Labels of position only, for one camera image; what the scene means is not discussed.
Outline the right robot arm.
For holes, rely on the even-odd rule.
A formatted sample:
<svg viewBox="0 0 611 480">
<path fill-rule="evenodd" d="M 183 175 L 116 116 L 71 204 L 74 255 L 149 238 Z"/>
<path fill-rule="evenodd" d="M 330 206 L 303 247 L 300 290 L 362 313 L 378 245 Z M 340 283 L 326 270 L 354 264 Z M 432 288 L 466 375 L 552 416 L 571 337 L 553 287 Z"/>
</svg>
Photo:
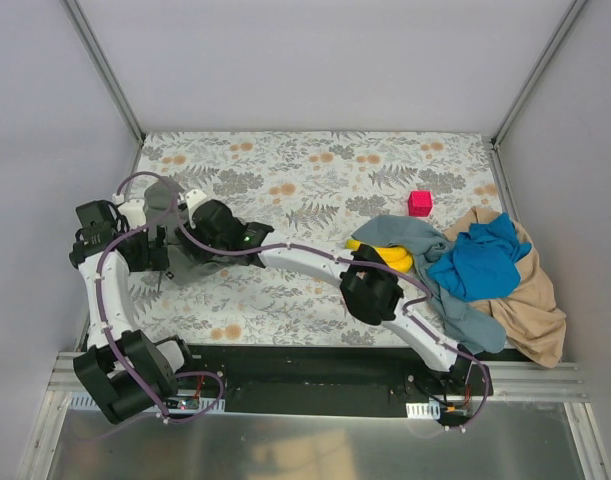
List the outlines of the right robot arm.
<svg viewBox="0 0 611 480">
<path fill-rule="evenodd" d="M 269 225 L 242 222 L 213 199 L 186 198 L 176 215 L 178 235 L 195 264 L 279 269 L 319 279 L 339 289 L 356 320 L 382 326 L 403 340 L 437 380 L 463 387 L 470 379 L 472 354 L 414 308 L 431 299 L 430 289 L 387 266 L 374 248 L 334 253 L 300 244 Z"/>
</svg>

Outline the beige cloth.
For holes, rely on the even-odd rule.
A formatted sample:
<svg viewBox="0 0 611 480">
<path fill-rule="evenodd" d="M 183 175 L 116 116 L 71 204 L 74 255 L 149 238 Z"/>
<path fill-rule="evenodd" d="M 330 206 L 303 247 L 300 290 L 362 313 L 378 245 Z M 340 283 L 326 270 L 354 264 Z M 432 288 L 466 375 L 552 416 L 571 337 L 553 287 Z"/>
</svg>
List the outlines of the beige cloth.
<svg viewBox="0 0 611 480">
<path fill-rule="evenodd" d="M 507 298 L 471 306 L 505 328 L 509 343 L 537 364 L 553 368 L 562 358 L 566 315 L 556 306 L 554 287 L 535 249 L 517 262 L 521 280 Z"/>
</svg>

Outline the left aluminium frame post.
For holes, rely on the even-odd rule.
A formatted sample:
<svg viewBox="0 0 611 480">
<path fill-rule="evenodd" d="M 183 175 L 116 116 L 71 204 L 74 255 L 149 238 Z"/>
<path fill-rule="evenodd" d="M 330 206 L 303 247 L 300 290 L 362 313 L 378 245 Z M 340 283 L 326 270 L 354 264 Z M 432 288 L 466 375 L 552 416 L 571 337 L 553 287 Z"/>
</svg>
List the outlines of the left aluminium frame post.
<svg viewBox="0 0 611 480">
<path fill-rule="evenodd" d="M 109 60 L 94 32 L 94 29 L 85 14 L 82 5 L 77 0 L 62 0 L 61 5 L 68 15 L 79 39 L 82 42 L 94 68 L 104 84 L 110 99 L 118 110 L 122 120 L 139 146 L 142 146 L 146 134 L 120 85 L 120 82 L 111 67 Z"/>
</svg>

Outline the aluminium frame post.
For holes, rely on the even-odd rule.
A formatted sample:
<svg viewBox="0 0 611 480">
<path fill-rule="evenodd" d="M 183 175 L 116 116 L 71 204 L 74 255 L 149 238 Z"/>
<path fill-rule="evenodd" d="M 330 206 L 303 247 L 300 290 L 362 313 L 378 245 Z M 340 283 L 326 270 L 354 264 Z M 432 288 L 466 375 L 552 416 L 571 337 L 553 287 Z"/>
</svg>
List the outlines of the aluminium frame post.
<svg viewBox="0 0 611 480">
<path fill-rule="evenodd" d="M 82 5 L 77 0 L 62 0 L 61 5 L 68 15 L 79 39 L 82 42 L 94 68 L 104 84 L 110 99 L 118 110 L 122 120 L 139 146 L 142 146 L 146 134 L 120 85 L 120 82 L 111 67 L 109 60 L 94 32 L 94 29 L 85 14 Z"/>
<path fill-rule="evenodd" d="M 546 42 L 516 98 L 513 100 L 509 110 L 503 117 L 499 127 L 491 136 L 491 145 L 494 149 L 498 149 L 503 140 L 507 137 L 511 127 L 525 108 L 528 100 L 536 90 L 549 66 L 563 48 L 564 43 L 590 4 L 590 0 L 573 0 L 566 7 L 564 14 Z"/>
</svg>

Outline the yellow banana bunch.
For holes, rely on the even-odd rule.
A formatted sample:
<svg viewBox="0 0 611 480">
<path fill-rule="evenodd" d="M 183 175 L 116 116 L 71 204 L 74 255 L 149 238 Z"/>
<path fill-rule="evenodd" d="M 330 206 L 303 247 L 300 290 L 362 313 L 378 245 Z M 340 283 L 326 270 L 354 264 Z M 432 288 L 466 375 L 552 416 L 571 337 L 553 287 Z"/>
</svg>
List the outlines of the yellow banana bunch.
<svg viewBox="0 0 611 480">
<path fill-rule="evenodd" d="M 356 252 L 355 257 L 361 261 L 379 262 L 393 270 L 408 273 L 414 264 L 414 259 L 404 247 L 373 247 L 355 239 L 348 239 L 345 247 Z"/>
</svg>

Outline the bright blue cloth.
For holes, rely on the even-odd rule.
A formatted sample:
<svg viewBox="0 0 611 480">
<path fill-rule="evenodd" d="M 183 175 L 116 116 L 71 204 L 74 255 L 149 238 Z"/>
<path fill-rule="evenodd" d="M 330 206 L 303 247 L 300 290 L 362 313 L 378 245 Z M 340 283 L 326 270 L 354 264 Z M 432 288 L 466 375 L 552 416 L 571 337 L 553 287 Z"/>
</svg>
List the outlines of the bright blue cloth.
<svg viewBox="0 0 611 480">
<path fill-rule="evenodd" d="M 503 298 L 520 284 L 517 263 L 532 250 L 519 239 L 505 213 L 460 232 L 451 250 L 428 269 L 428 276 L 464 302 Z"/>
</svg>

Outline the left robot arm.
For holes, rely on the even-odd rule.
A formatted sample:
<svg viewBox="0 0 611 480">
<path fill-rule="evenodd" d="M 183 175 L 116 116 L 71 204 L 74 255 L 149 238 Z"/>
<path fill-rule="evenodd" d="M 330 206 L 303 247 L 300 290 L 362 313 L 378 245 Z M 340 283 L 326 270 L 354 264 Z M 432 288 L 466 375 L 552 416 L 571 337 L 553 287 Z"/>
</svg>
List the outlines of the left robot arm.
<svg viewBox="0 0 611 480">
<path fill-rule="evenodd" d="M 130 275 L 169 269 L 166 229 L 146 212 L 144 200 L 120 194 L 77 207 L 81 227 L 69 255 L 89 304 L 86 350 L 74 372 L 114 425 L 165 408 L 178 392 L 177 373 L 191 361 L 179 337 L 154 342 L 135 321 Z"/>
</svg>

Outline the grey cloth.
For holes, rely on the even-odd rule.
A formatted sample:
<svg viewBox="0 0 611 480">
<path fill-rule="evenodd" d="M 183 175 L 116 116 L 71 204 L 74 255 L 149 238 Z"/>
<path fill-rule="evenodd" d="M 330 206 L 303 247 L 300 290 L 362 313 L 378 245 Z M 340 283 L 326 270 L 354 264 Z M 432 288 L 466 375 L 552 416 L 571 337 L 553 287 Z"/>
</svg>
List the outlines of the grey cloth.
<svg viewBox="0 0 611 480">
<path fill-rule="evenodd" d="M 155 228 L 162 227 L 166 233 L 169 268 L 166 275 L 178 286 L 197 283 L 199 280 L 214 275 L 224 269 L 222 264 L 207 258 L 203 250 L 196 250 L 187 237 L 178 229 L 177 217 L 169 213 L 157 221 L 168 208 L 172 198 L 166 183 L 157 180 L 144 192 L 145 215 L 148 222 L 153 221 Z"/>
</svg>

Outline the right aluminium frame post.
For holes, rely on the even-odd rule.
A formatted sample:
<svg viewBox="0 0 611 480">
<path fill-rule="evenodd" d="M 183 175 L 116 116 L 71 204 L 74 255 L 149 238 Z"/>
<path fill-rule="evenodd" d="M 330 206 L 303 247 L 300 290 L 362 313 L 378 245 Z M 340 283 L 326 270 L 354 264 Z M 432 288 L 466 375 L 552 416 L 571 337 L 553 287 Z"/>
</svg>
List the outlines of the right aluminium frame post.
<svg viewBox="0 0 611 480">
<path fill-rule="evenodd" d="M 573 0 L 566 7 L 564 14 L 546 42 L 516 98 L 513 100 L 509 110 L 503 117 L 499 127 L 491 136 L 491 145 L 494 149 L 498 149 L 503 140 L 507 137 L 511 127 L 525 108 L 528 100 L 536 90 L 549 66 L 563 48 L 564 43 L 590 4 L 590 0 Z"/>
</svg>

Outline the pink cube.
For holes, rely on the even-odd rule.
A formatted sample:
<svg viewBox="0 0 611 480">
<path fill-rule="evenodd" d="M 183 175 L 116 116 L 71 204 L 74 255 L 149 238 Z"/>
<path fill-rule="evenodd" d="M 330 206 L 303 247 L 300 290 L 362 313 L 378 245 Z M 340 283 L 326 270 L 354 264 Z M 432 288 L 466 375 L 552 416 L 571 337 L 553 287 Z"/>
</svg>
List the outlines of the pink cube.
<svg viewBox="0 0 611 480">
<path fill-rule="evenodd" d="M 412 217 L 428 217 L 433 209 L 433 197 L 429 190 L 413 190 L 407 200 L 408 215 Z"/>
</svg>

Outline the light blue cloth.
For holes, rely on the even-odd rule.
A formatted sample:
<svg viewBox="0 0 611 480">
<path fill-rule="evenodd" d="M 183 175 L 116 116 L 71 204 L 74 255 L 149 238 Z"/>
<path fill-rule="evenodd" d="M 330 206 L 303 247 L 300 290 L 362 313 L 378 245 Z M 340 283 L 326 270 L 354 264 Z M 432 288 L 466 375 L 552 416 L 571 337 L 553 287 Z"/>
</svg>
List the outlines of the light blue cloth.
<svg viewBox="0 0 611 480">
<path fill-rule="evenodd" d="M 443 233 L 414 217 L 379 215 L 360 226 L 352 237 L 373 247 L 401 246 L 412 254 L 416 274 L 432 293 L 429 304 L 441 318 L 446 335 L 473 354 L 495 354 L 504 349 L 506 331 L 497 320 L 430 278 L 429 268 L 454 246 Z"/>
</svg>

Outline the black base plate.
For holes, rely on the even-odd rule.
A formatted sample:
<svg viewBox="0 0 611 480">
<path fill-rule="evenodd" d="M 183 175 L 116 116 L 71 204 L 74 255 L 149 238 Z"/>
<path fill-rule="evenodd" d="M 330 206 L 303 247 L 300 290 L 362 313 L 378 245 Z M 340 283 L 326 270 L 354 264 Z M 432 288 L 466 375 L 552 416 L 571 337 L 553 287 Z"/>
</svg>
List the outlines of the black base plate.
<svg viewBox="0 0 611 480">
<path fill-rule="evenodd" d="M 411 348 L 192 345 L 189 370 L 217 373 L 228 413 L 402 417 L 436 400 L 472 409 L 492 394 L 490 373 L 463 353 L 446 373 Z"/>
</svg>

